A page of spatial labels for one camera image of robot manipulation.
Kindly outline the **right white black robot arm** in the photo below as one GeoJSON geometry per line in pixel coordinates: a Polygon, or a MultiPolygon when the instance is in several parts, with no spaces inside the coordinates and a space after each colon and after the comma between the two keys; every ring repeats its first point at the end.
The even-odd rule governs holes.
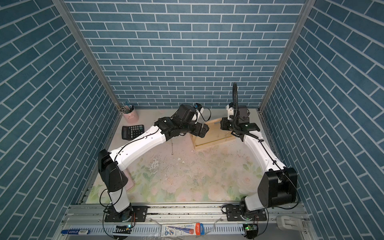
{"type": "Polygon", "coordinates": [[[228,116],[222,118],[221,130],[230,131],[232,135],[241,139],[251,150],[263,174],[256,193],[240,201],[242,215],[296,202],[298,199],[296,170],[286,167],[274,154],[264,140],[258,125],[250,122],[247,107],[230,103],[226,109],[228,116]]]}

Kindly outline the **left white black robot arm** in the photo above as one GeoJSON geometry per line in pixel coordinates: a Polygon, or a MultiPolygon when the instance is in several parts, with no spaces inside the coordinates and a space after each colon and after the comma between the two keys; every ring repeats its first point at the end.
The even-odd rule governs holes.
{"type": "Polygon", "coordinates": [[[126,193],[129,183],[124,170],[140,156],[172,138],[191,134],[204,138],[209,131],[203,119],[204,107],[201,104],[182,104],[170,117],[159,118],[147,131],[129,143],[112,151],[98,153],[98,172],[101,176],[111,203],[105,208],[113,208],[116,213],[130,213],[132,205],[126,193]]]}

